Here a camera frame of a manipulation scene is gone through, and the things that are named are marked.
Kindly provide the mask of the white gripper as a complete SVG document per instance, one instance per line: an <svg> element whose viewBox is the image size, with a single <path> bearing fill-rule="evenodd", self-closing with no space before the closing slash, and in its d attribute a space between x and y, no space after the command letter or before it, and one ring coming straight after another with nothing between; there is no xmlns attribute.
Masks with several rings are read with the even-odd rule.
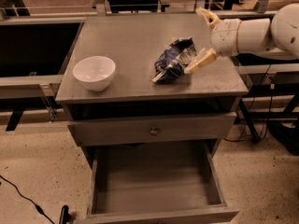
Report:
<svg viewBox="0 0 299 224"><path fill-rule="evenodd" d="M193 74L198 69L214 63L218 55L235 56L238 54L237 34L241 24L240 19L221 20L217 14L199 7L195 10L202 16L210 29L211 49L201 49L195 58L185 67L185 74Z"/></svg>

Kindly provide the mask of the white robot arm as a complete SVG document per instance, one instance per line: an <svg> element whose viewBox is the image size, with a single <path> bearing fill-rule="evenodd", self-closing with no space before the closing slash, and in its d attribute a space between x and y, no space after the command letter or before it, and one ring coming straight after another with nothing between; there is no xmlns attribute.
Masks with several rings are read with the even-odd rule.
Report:
<svg viewBox="0 0 299 224"><path fill-rule="evenodd" d="M210 30L210 49L201 49L184 69L195 73L214 63L220 56L254 54L273 60L299 58L299 4L281 8L272 20L220 19L214 12L198 8L196 13L205 18Z"/></svg>

